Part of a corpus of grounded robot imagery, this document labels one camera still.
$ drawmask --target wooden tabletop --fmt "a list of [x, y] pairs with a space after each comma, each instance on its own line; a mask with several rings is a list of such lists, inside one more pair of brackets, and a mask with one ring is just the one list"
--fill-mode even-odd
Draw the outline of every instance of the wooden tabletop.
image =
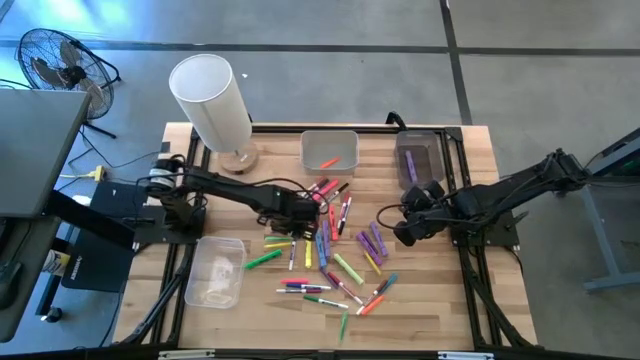
[[[490, 184], [498, 180], [488, 128], [462, 127], [465, 151], [473, 184]], [[164, 140], [171, 153], [186, 154], [191, 133], [190, 123], [167, 124]], [[378, 276], [362, 256], [355, 234], [368, 230], [376, 211], [399, 202], [393, 164], [394, 135], [360, 134], [360, 164], [355, 175], [341, 177], [350, 183], [353, 205], [341, 239], [332, 243], [332, 253], [340, 253], [365, 279], [362, 286], [335, 263], [335, 272], [358, 295], [368, 297], [392, 272], [398, 281], [370, 315], [356, 316], [357, 304], [341, 291], [332, 290], [322, 298], [350, 306], [347, 331], [339, 343], [342, 311], [302, 300], [300, 294], [276, 294], [280, 279], [307, 277], [313, 283], [326, 281], [317, 270], [317, 258], [311, 269], [304, 267], [304, 248], [298, 246], [294, 271], [288, 271], [286, 256], [252, 270], [246, 270], [240, 299], [227, 310], [186, 306], [180, 347], [182, 348], [279, 348], [279, 349], [368, 349], [368, 350], [445, 350], [471, 349], [462, 274], [456, 249], [448, 232], [418, 241], [408, 248], [395, 239], [391, 230], [381, 228], [389, 256]], [[314, 177], [304, 174], [300, 165], [299, 134], [254, 134], [260, 151], [256, 168], [249, 174], [230, 176], [251, 182], [271, 177], [287, 177], [304, 185]], [[212, 157], [209, 171], [223, 173]], [[340, 199], [334, 201], [339, 208]], [[388, 223], [401, 219], [396, 211], [383, 216]], [[267, 230], [256, 223], [256, 214], [247, 206], [221, 198], [209, 197], [205, 235], [238, 238], [244, 242], [247, 260], [263, 255]], [[129, 274], [114, 340], [129, 335], [158, 297], [167, 246], [152, 245], [136, 256]], [[496, 302], [507, 317], [532, 343], [535, 332], [529, 313], [527, 295], [518, 263], [501, 248], [487, 248], [487, 261]], [[172, 299], [165, 319], [165, 333], [170, 327]], [[483, 334], [489, 338], [486, 312], [479, 306]]]

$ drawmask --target purple marker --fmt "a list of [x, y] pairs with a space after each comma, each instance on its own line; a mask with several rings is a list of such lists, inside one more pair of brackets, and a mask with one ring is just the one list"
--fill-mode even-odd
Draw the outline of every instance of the purple marker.
[[416, 174], [416, 167], [413, 164], [413, 156], [411, 156], [411, 151], [405, 151], [404, 156], [407, 158], [407, 167], [409, 168], [409, 177], [411, 177], [411, 183], [415, 184], [418, 182], [418, 175]]
[[371, 238], [369, 237], [369, 235], [367, 235], [367, 233], [364, 231], [361, 231], [360, 234], [362, 234], [362, 238], [367, 242], [367, 244], [369, 244], [373, 252], [378, 254], [378, 249], [376, 249], [376, 246], [373, 245], [373, 241], [371, 241]]
[[363, 234], [364, 234], [364, 232], [359, 232], [358, 235], [356, 235], [356, 238], [358, 239], [358, 241], [360, 241], [360, 244], [367, 251], [367, 253], [371, 256], [373, 261], [378, 265], [382, 265], [382, 260], [380, 260], [380, 257], [378, 257], [378, 254], [376, 254], [373, 251], [373, 249], [371, 248], [371, 245], [369, 245], [369, 243], [364, 239]]
[[322, 221], [322, 235], [324, 236], [324, 256], [331, 258], [331, 244], [329, 244], [329, 220]]
[[382, 235], [380, 235], [380, 230], [378, 230], [378, 225], [376, 225], [375, 221], [372, 221], [371, 224], [369, 224], [369, 226], [371, 226], [371, 231], [373, 232], [373, 236], [375, 236], [376, 241], [378, 242], [378, 246], [380, 247], [380, 252], [382, 253], [382, 256], [389, 256], [389, 251], [387, 251], [387, 247], [384, 246], [384, 241], [382, 241]]

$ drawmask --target marker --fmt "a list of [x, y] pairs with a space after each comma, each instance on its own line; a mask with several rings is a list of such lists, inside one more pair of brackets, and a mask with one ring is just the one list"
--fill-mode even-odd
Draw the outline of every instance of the marker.
[[371, 232], [373, 233], [373, 236], [376, 238], [376, 242], [378, 243], [378, 247], [380, 247], [380, 252], [382, 253], [382, 256], [389, 256], [389, 251], [387, 250], [387, 247], [384, 246], [384, 241], [382, 241], [382, 235], [380, 234], [380, 230], [378, 230], [378, 225], [376, 225], [376, 222], [372, 221], [369, 224], [369, 227], [371, 227]]
[[334, 281], [334, 280], [329, 276], [329, 274], [327, 274], [327, 271], [326, 271], [324, 268], [320, 268], [319, 270], [320, 270], [320, 272], [322, 273], [322, 275], [324, 275], [324, 277], [327, 279], [327, 281], [329, 282], [329, 284], [331, 284], [331, 286], [333, 286], [333, 288], [334, 288], [334, 289], [337, 289], [337, 288], [339, 287], [339, 286], [338, 286], [338, 283], [337, 283], [337, 282], [335, 282], [335, 281]]
[[356, 294], [353, 293], [353, 291], [349, 290], [349, 288], [347, 288], [344, 283], [342, 281], [340, 281], [340, 279], [338, 279], [337, 276], [335, 276], [331, 271], [329, 271], [327, 273], [327, 275], [329, 275], [330, 278], [333, 279], [333, 281], [335, 281], [338, 286], [340, 287], [340, 289], [342, 289], [344, 292], [347, 293], [347, 295], [349, 295], [355, 302], [357, 302], [360, 305], [363, 305], [362, 300], [360, 300], [359, 297], [356, 296]]
[[380, 294], [387, 291], [387, 289], [389, 289], [389, 287], [391, 287], [391, 285], [393, 285], [393, 283], [396, 282], [396, 280], [398, 280], [398, 275], [396, 275], [396, 273], [391, 274], [391, 276], [389, 276], [389, 280], [387, 281], [387, 284], [382, 289], [380, 289]]
[[305, 248], [305, 254], [304, 254], [304, 266], [307, 269], [311, 268], [311, 241], [309, 240], [305, 240], [306, 243], [306, 248]]
[[409, 168], [409, 178], [411, 178], [411, 183], [415, 184], [418, 182], [418, 175], [416, 174], [416, 167], [413, 164], [413, 156], [411, 156], [411, 151], [409, 150], [405, 151], [404, 156], [407, 158], [407, 167]]
[[296, 289], [322, 289], [322, 290], [331, 290], [331, 286], [327, 285], [312, 285], [312, 284], [287, 284], [287, 287], [296, 288]]
[[337, 198], [340, 195], [340, 193], [347, 188], [347, 186], [349, 186], [349, 183], [344, 183], [344, 185], [340, 186], [338, 190], [334, 191], [333, 194], [331, 194], [331, 196], [327, 198], [326, 202], [323, 200], [322, 204], [320, 205], [320, 211], [324, 211], [324, 209], [327, 208], [327, 204], [331, 204], [333, 199]]
[[378, 254], [376, 254], [375, 250], [371, 248], [371, 244], [365, 240], [362, 232], [359, 232], [356, 235], [356, 239], [358, 239], [360, 245], [362, 245], [366, 252], [373, 258], [373, 261], [375, 261], [375, 263], [378, 265], [382, 265], [382, 260], [380, 260], [380, 257], [378, 257]]
[[358, 283], [358, 285], [362, 285], [364, 280], [362, 280], [360, 275], [358, 275], [358, 273], [355, 272], [353, 270], [353, 268], [351, 266], [349, 266], [349, 264], [347, 264], [346, 261], [344, 261], [344, 259], [342, 258], [342, 256], [340, 256], [340, 254], [338, 254], [338, 253], [333, 254], [333, 258], [336, 259], [338, 264], [340, 264], [340, 266], [342, 266], [344, 268], [344, 270], [347, 272], [347, 274], [349, 274], [353, 278], [353, 280], [355, 280]]
[[368, 252], [364, 252], [364, 257], [367, 258], [367, 261], [369, 261], [369, 264], [371, 265], [371, 267], [373, 268], [373, 270], [376, 272], [376, 274], [382, 275], [382, 273], [380, 272], [380, 268], [378, 267], [378, 265], [376, 265], [375, 262], [373, 262], [373, 259], [371, 258], [371, 256], [369, 256]]
[[376, 295], [378, 295], [380, 293], [380, 290], [382, 290], [382, 288], [384, 288], [385, 285], [387, 285], [387, 281], [388, 280], [384, 280], [383, 282], [380, 283], [380, 285], [378, 285], [378, 287], [375, 290], [373, 290], [373, 294], [371, 294], [371, 296], [369, 296], [367, 301], [364, 302], [365, 306], [369, 305], [371, 300], [373, 300], [373, 298], [376, 297]]
[[319, 294], [322, 289], [276, 289], [278, 294]]
[[313, 185], [307, 188], [307, 192], [302, 193], [302, 198], [308, 198], [310, 193], [313, 194], [314, 192], [318, 191], [318, 189], [320, 189], [321, 186], [324, 186], [328, 181], [329, 179], [327, 179], [326, 177], [321, 177], [320, 180], [313, 183]]
[[327, 266], [327, 258], [324, 257], [324, 240], [322, 239], [322, 233], [316, 231], [316, 248], [318, 250], [318, 265], [320, 268]]
[[348, 309], [349, 308], [349, 305], [340, 304], [340, 303], [334, 303], [333, 301], [320, 299], [320, 298], [317, 298], [315, 296], [305, 295], [305, 296], [303, 296], [303, 298], [305, 300], [309, 300], [309, 301], [313, 301], [313, 302], [317, 302], [317, 303], [320, 303], [320, 304], [325, 304], [325, 305], [329, 305], [329, 306], [333, 306], [333, 307], [339, 307], [341, 309]]
[[331, 165], [333, 165], [333, 164], [337, 163], [338, 161], [340, 161], [340, 156], [336, 156], [336, 157], [334, 157], [333, 159], [331, 159], [331, 160], [327, 161], [326, 163], [324, 163], [324, 164], [320, 165], [320, 169], [326, 169], [326, 168], [328, 168], [329, 166], [331, 166]]
[[349, 215], [349, 209], [351, 209], [351, 199], [353, 199], [353, 197], [349, 195], [349, 200], [347, 200], [347, 207], [344, 209], [344, 216], [342, 217], [342, 224], [340, 224], [340, 228], [338, 229], [339, 235], [342, 235], [344, 225], [347, 223], [347, 216]]
[[342, 339], [344, 339], [344, 330], [347, 328], [347, 319], [349, 318], [348, 312], [342, 313], [342, 320], [340, 321], [340, 343], [342, 343]]
[[289, 271], [293, 270], [293, 259], [296, 257], [296, 241], [291, 242], [291, 255], [289, 255]]
[[278, 256], [281, 256], [281, 255], [282, 255], [282, 249], [278, 249], [276, 251], [270, 252], [270, 253], [268, 253], [266, 255], [263, 255], [263, 256], [255, 259], [255, 260], [247, 263], [244, 266], [244, 268], [245, 269], [253, 269], [254, 267], [262, 264], [263, 262], [269, 261], [269, 260], [274, 259], [274, 258], [277, 258]]
[[362, 316], [367, 315], [368, 313], [371, 312], [371, 310], [375, 309], [375, 307], [378, 306], [378, 304], [380, 304], [382, 302], [382, 300], [384, 300], [384, 295], [378, 296], [375, 300], [373, 300], [371, 302], [371, 304], [367, 305], [364, 309], [362, 309], [362, 311], [360, 311], [360, 309], [358, 309], [358, 311], [360, 311], [360, 313], [358, 314], [356, 312], [356, 315], [362, 315]]
[[324, 244], [322, 248], [324, 249], [324, 256], [328, 259], [331, 257], [331, 244], [329, 243], [329, 221], [322, 221], [322, 236], [324, 237]]
[[264, 246], [265, 249], [275, 249], [275, 248], [281, 248], [281, 247], [287, 247], [290, 246], [291, 242], [288, 243], [280, 243], [280, 244], [267, 244]]
[[331, 227], [331, 240], [338, 241], [338, 229], [336, 228], [336, 208], [329, 205], [329, 226]]
[[328, 183], [327, 185], [323, 186], [322, 189], [320, 189], [319, 191], [317, 191], [316, 194], [313, 195], [313, 200], [315, 201], [320, 201], [322, 200], [322, 195], [326, 195], [329, 193], [329, 191], [331, 191], [331, 189], [333, 189], [334, 187], [338, 186], [338, 180], [333, 180], [330, 183]]
[[309, 279], [306, 278], [288, 278], [280, 280], [280, 284], [308, 284]]

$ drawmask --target gray floor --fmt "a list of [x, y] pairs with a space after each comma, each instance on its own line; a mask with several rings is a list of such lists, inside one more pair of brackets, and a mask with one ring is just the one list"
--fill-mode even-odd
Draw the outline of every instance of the gray floor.
[[[640, 6], [633, 0], [449, 2], [461, 46], [640, 45]], [[0, 39], [18, 39], [43, 26], [82, 39], [128, 42], [446, 45], [437, 0], [69, 1], [64, 18], [47, 16], [47, 11], [60, 14], [57, 3], [16, 0], [0, 23]], [[13, 52], [0, 48], [0, 74], [18, 80]], [[120, 138], [90, 134], [92, 141], [114, 164], [157, 150], [164, 124], [186, 120], [169, 93], [167, 77], [192, 52], [98, 53], [120, 68], [124, 82], [116, 86], [110, 112], [96, 121]], [[256, 121], [381, 122], [386, 112], [396, 110], [412, 123], [460, 124], [447, 54], [220, 54], [234, 66]], [[639, 124], [637, 57], [465, 55], [461, 64], [473, 123], [489, 125], [502, 174], [539, 161], [557, 147], [585, 162]], [[76, 141], [72, 156], [82, 151], [84, 145]], [[91, 154], [73, 170], [86, 172], [100, 163]], [[135, 179], [148, 167], [143, 160], [112, 174]], [[77, 183], [66, 192], [90, 195], [94, 186]], [[593, 295], [582, 290], [582, 282], [604, 275], [605, 267], [580, 198], [543, 196], [526, 209], [531, 213], [518, 230], [540, 344], [638, 357], [640, 287]], [[34, 294], [41, 288], [40, 283]], [[65, 289], [55, 303], [67, 309], [69, 319], [44, 324], [28, 310], [16, 338], [1, 344], [0, 353], [96, 346], [116, 302], [113, 294]], [[88, 324], [94, 331], [87, 330]], [[34, 332], [48, 340], [33, 343]]]

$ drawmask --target plastic container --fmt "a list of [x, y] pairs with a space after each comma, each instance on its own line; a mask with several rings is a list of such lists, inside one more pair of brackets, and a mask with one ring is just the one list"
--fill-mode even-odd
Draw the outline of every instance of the plastic container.
[[240, 239], [205, 236], [198, 240], [184, 300], [192, 306], [228, 309], [238, 302], [244, 262]]
[[[339, 156], [326, 169], [322, 164]], [[308, 175], [351, 175], [358, 166], [358, 134], [351, 130], [309, 130], [300, 138], [300, 160]]]
[[[431, 180], [444, 179], [438, 136], [432, 131], [401, 131], [396, 137], [395, 162], [398, 184], [404, 190], [416, 185], [424, 188]], [[407, 152], [413, 160], [417, 181], [411, 180]]]

